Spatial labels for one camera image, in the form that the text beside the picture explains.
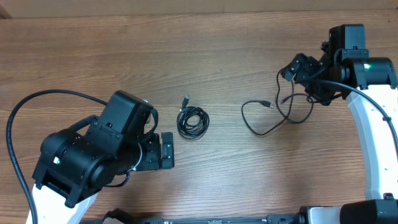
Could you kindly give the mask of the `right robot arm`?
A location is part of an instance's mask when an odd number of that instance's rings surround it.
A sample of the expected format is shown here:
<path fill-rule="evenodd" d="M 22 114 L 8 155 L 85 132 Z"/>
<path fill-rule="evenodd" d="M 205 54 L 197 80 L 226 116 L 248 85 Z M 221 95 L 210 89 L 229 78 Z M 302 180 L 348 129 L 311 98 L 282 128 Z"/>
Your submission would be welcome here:
<path fill-rule="evenodd" d="M 365 168 L 365 199 L 340 206 L 304 206 L 282 223 L 397 223 L 397 75 L 387 57 L 370 57 L 362 24 L 329 30 L 320 60 L 297 54 L 281 70 L 311 103 L 346 101 Z"/>

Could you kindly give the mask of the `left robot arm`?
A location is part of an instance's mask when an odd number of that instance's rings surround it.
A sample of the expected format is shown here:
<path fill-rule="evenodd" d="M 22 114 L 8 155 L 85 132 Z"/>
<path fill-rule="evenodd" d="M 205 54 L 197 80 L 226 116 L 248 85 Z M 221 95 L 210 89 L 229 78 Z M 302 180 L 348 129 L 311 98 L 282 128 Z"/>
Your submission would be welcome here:
<path fill-rule="evenodd" d="M 149 118 L 158 123 L 152 105 L 116 91 L 99 116 L 47 136 L 32 175 L 32 221 L 79 223 L 103 188 L 116 187 L 117 175 L 173 168 L 173 134 L 146 131 Z"/>

